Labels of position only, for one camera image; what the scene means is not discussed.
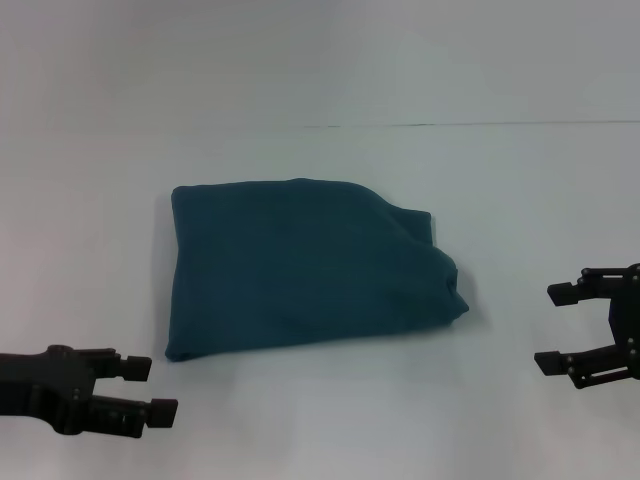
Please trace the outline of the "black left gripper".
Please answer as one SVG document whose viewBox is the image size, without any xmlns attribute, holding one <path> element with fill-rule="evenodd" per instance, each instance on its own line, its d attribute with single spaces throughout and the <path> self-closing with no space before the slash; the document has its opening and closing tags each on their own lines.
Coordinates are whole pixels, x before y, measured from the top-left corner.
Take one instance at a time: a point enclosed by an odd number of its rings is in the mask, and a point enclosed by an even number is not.
<svg viewBox="0 0 640 480">
<path fill-rule="evenodd" d="M 140 438 L 145 428 L 169 429 L 179 405 L 175 399 L 92 397 L 96 378 L 146 382 L 151 365 L 149 357 L 123 358 L 114 349 L 74 352 L 55 346 L 39 354 L 3 354 L 1 414 L 42 420 L 61 435 L 78 435 L 84 427 L 92 433 Z"/>
</svg>

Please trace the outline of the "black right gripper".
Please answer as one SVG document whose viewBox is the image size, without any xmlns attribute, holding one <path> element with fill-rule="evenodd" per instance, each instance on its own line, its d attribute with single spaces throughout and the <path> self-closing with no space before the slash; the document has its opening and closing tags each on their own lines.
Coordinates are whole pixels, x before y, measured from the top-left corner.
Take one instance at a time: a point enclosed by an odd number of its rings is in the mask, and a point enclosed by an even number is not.
<svg viewBox="0 0 640 480">
<path fill-rule="evenodd" d="M 609 299 L 613 345 L 561 353 L 538 352 L 534 361 L 545 376 L 567 376 L 576 389 L 639 379 L 639 265 L 626 268 L 584 268 L 574 284 L 549 285 L 556 307 L 591 299 Z"/>
</svg>

